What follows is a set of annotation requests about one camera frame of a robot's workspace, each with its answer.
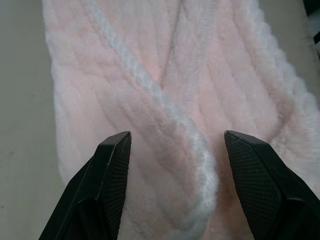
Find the fleece blanket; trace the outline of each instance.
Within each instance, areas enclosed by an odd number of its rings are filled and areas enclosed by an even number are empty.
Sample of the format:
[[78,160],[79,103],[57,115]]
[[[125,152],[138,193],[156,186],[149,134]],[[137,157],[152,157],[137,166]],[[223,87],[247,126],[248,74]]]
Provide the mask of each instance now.
[[118,239],[252,239],[224,131],[270,143],[320,197],[320,113],[257,0],[42,0],[59,171],[132,132]]

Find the white rope trim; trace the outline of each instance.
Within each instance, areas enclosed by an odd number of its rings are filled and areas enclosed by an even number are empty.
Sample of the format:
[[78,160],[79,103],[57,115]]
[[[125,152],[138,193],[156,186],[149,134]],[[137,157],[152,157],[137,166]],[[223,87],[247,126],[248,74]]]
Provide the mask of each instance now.
[[185,131],[185,135],[190,137],[192,150],[199,161],[201,197],[193,213],[185,221],[182,230],[175,233],[172,239],[191,240],[198,238],[206,229],[208,219],[214,211],[218,188],[218,177],[215,171],[216,160],[208,151],[206,139],[199,133],[194,121],[186,116],[182,109],[169,99],[153,80],[152,76],[144,69],[143,65],[137,61],[111,26],[110,21],[101,10],[99,4],[95,0],[83,0],[83,2],[92,13],[101,34],[108,40],[108,43],[116,51],[124,66],[131,72],[137,83],[165,109],[168,115]]

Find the braided white cord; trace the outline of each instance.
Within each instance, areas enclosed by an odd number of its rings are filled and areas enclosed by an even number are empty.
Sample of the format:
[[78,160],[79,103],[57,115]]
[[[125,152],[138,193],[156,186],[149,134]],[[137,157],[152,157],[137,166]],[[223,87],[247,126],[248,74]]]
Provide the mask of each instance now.
[[124,66],[131,72],[137,83],[149,93],[154,100],[165,109],[167,114],[185,131],[185,136],[190,138],[190,143],[195,156],[198,158],[199,185],[201,196],[191,216],[185,221],[183,231],[174,235],[173,239],[198,238],[207,226],[208,218],[213,213],[216,205],[216,191],[218,177],[215,172],[216,160],[208,151],[204,136],[199,133],[192,119],[184,114],[183,110],[174,104],[161,90],[152,76],[144,69],[126,44],[117,35],[111,26],[106,14],[100,9],[96,0],[83,0],[96,21],[100,33],[108,40],[108,43],[116,51]]

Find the pink plush fabric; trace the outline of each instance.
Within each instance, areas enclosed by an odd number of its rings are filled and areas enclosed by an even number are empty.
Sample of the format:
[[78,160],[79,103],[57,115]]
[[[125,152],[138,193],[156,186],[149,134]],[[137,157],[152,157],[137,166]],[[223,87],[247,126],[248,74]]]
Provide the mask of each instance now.
[[252,239],[225,130],[270,143],[320,197],[320,113],[257,0],[42,1],[65,182],[132,131],[118,239]]

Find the textured gripper pad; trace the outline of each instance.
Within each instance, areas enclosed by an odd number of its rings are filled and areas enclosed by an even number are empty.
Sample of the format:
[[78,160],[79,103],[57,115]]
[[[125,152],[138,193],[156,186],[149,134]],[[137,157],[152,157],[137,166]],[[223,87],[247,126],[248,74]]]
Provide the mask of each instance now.
[[251,232],[256,240],[268,239],[281,207],[281,191],[254,148],[226,134],[235,189]]
[[126,198],[130,149],[131,136],[128,134],[114,148],[99,196],[103,202],[112,240],[117,239]]

